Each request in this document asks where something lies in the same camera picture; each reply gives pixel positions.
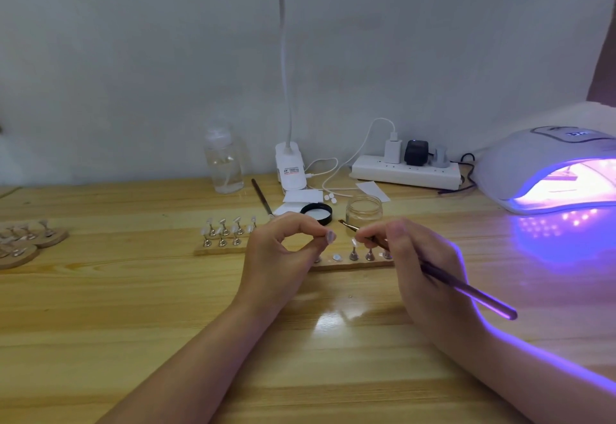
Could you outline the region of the black plug adapter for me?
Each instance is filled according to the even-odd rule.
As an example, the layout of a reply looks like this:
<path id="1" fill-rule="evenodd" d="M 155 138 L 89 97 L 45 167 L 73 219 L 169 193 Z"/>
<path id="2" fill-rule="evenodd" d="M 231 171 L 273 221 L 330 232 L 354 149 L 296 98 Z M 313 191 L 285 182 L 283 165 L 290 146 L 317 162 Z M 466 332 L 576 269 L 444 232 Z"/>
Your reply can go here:
<path id="1" fill-rule="evenodd" d="M 409 140 L 404 151 L 404 163 L 408 166 L 424 166 L 430 157 L 426 140 Z"/>

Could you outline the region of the person's left hand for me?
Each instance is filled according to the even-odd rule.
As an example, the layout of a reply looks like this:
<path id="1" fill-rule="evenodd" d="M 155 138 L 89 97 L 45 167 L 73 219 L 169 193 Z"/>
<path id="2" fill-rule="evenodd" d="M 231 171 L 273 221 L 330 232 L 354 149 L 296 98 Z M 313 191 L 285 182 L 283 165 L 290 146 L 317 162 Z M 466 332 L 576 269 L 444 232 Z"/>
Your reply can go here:
<path id="1" fill-rule="evenodd" d="M 310 241 L 326 239 L 329 230 L 301 213 L 285 213 L 254 230 L 234 302 L 272 321 L 296 295 L 307 275 L 296 275 L 284 267 L 284 256 L 290 250 L 283 241 L 297 234 L 310 236 Z"/>

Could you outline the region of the clear plastic pump bottle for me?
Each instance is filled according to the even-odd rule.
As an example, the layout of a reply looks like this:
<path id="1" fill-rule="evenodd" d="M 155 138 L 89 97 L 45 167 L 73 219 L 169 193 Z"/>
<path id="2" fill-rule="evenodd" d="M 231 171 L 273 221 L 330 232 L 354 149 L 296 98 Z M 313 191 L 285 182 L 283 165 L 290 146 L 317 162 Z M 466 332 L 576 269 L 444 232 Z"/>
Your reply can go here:
<path id="1" fill-rule="evenodd" d="M 204 133 L 204 154 L 214 190 L 232 194 L 244 187 L 240 156 L 229 125 L 212 120 Z"/>

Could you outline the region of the white paper piece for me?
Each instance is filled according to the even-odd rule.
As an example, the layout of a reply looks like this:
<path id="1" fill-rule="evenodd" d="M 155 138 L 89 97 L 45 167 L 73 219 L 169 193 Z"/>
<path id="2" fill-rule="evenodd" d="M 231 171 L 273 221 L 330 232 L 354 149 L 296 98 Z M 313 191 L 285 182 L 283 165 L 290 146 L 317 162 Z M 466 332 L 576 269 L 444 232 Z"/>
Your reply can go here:
<path id="1" fill-rule="evenodd" d="M 273 216 L 281 216 L 285 213 L 301 213 L 302 209 L 308 204 L 307 202 L 284 202 L 276 210 L 273 210 Z"/>
<path id="2" fill-rule="evenodd" d="M 361 181 L 356 186 L 364 194 L 379 199 L 382 203 L 390 202 L 389 196 L 374 182 Z"/>
<path id="3" fill-rule="evenodd" d="M 301 189 L 286 191 L 283 198 L 284 203 L 322 203 L 324 201 L 323 191 L 319 189 Z"/>

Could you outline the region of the purple handled nail brush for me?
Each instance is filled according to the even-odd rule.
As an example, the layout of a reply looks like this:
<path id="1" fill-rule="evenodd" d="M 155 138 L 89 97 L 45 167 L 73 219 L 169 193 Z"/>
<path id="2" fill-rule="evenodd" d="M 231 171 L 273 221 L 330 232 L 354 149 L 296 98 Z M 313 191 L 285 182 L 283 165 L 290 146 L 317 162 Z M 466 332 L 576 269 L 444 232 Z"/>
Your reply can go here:
<path id="1" fill-rule="evenodd" d="M 485 293 L 466 281 L 458 278 L 447 270 L 438 267 L 426 259 L 420 258 L 420 267 L 424 275 L 438 280 L 442 284 L 450 287 L 458 293 L 472 299 L 474 302 L 485 306 L 490 311 L 508 320 L 517 320 L 518 312 L 510 305 L 503 303 L 499 299 Z"/>

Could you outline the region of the white UV nail lamp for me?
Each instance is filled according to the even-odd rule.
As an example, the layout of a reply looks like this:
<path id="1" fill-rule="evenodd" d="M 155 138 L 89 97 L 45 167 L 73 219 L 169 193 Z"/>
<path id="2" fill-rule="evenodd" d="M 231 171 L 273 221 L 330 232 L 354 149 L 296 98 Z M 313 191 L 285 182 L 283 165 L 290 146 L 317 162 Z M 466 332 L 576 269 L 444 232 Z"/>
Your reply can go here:
<path id="1" fill-rule="evenodd" d="M 616 207 L 616 137 L 576 126 L 514 132 L 482 154 L 473 179 L 517 215 Z"/>

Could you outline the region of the round wooden holder disc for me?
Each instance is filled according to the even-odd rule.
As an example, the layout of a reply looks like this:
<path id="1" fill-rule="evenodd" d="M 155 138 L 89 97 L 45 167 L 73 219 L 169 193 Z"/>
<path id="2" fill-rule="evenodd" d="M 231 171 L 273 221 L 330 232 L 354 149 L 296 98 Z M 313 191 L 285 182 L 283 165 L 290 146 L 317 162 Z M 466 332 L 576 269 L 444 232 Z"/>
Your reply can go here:
<path id="1" fill-rule="evenodd" d="M 56 228 L 50 231 L 42 229 L 34 232 L 34 234 L 36 237 L 28 240 L 27 244 L 33 245 L 38 249 L 48 249 L 56 246 L 65 241 L 69 236 L 69 232 L 66 228 Z"/>
<path id="2" fill-rule="evenodd" d="M 0 271 L 10 270 L 29 263 L 40 253 L 35 245 L 12 247 L 0 244 Z"/>

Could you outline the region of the white USB charger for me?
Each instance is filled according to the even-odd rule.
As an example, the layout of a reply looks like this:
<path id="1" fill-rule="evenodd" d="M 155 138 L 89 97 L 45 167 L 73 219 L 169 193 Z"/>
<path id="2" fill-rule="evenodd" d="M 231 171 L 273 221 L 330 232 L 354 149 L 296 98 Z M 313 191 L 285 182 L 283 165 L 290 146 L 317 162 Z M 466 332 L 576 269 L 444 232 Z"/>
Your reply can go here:
<path id="1" fill-rule="evenodd" d="M 401 163 L 402 144 L 397 132 L 392 131 L 384 146 L 383 161 L 394 165 Z"/>

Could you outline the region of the black jar lid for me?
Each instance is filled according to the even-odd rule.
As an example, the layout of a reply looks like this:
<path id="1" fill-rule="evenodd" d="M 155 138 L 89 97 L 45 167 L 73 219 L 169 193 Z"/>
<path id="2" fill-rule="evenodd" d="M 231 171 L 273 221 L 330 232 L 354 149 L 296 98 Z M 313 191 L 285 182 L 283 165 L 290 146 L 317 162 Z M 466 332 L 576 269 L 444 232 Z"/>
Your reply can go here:
<path id="1" fill-rule="evenodd" d="M 322 226 L 329 225 L 333 220 L 333 209 L 323 202 L 308 203 L 300 213 L 314 218 Z"/>

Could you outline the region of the long wooden holder strip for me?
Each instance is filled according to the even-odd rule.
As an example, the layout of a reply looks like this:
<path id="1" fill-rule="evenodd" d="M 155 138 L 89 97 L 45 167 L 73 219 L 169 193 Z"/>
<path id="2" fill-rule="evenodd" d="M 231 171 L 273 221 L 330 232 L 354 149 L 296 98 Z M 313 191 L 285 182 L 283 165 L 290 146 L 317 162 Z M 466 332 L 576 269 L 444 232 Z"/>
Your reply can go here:
<path id="1" fill-rule="evenodd" d="M 216 240 L 213 237 L 208 237 L 208 240 L 210 245 L 205 246 L 204 243 L 200 243 L 194 249 L 193 255 L 209 257 L 243 254 L 248 243 L 248 237 L 235 238 L 231 236 L 222 239 L 217 238 Z M 394 267 L 393 259 L 386 258 L 382 251 L 369 253 L 368 249 L 356 241 L 348 240 L 348 242 L 350 243 L 348 248 L 328 247 L 312 265 L 311 271 L 335 272 Z"/>

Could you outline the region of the person's right forearm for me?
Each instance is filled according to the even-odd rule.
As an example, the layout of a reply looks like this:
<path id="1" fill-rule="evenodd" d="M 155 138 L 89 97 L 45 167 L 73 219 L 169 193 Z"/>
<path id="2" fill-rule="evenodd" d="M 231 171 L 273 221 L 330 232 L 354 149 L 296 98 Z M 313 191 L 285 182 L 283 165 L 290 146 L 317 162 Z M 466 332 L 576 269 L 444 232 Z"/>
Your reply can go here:
<path id="1" fill-rule="evenodd" d="M 616 382 L 487 324 L 445 341 L 447 354 L 534 424 L 616 424 Z"/>

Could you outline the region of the dark red curtain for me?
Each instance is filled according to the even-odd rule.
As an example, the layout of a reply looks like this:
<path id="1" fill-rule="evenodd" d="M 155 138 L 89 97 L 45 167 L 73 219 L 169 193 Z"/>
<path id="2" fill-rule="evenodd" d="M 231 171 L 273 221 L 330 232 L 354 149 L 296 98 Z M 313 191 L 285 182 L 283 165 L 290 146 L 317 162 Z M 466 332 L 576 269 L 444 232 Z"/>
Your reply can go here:
<path id="1" fill-rule="evenodd" d="M 616 0 L 587 100 L 616 108 Z"/>

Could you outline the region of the dark handled nail brush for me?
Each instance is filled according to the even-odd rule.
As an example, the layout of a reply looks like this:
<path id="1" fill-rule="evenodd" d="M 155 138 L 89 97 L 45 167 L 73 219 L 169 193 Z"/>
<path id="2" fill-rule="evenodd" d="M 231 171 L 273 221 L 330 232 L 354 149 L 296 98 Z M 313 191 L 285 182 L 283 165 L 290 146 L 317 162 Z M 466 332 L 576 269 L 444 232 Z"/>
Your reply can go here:
<path id="1" fill-rule="evenodd" d="M 271 207 L 270 207 L 270 205 L 269 205 L 269 203 L 268 203 L 268 201 L 267 201 L 263 191 L 261 190 L 260 186 L 258 185 L 256 179 L 251 178 L 251 184 L 252 184 L 252 187 L 255 190 L 255 192 L 256 192 L 256 194 L 257 194 L 257 196 L 259 198 L 259 201 L 261 202 L 262 206 L 266 210 L 268 218 L 270 220 L 273 219 L 275 217 L 275 215 L 273 214 L 273 211 L 272 211 L 272 209 L 271 209 Z"/>

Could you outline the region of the white power strip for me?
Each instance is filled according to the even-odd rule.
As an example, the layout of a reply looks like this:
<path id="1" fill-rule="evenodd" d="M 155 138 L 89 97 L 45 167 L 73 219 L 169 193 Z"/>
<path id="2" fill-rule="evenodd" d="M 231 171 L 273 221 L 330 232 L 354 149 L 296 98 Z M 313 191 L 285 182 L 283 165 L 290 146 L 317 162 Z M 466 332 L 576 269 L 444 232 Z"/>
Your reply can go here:
<path id="1" fill-rule="evenodd" d="M 450 162 L 446 168 L 431 165 L 411 166 L 405 163 L 387 163 L 384 157 L 367 155 L 359 156 L 353 163 L 350 177 L 363 181 L 443 190 L 457 190 L 462 181 L 458 163 Z"/>

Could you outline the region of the cluster of stands on discs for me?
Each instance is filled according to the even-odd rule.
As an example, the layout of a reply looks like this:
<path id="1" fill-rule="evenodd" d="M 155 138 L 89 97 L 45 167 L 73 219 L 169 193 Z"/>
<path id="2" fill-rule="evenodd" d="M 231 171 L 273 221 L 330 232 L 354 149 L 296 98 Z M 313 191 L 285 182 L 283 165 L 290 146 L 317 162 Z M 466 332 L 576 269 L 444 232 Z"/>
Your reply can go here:
<path id="1" fill-rule="evenodd" d="M 31 229 L 28 223 L 0 225 L 0 244 L 7 244 L 12 247 L 29 246 L 27 241 L 36 237 L 34 232 L 52 229 L 46 219 L 39 220 L 38 225 L 41 227 L 40 229 Z"/>

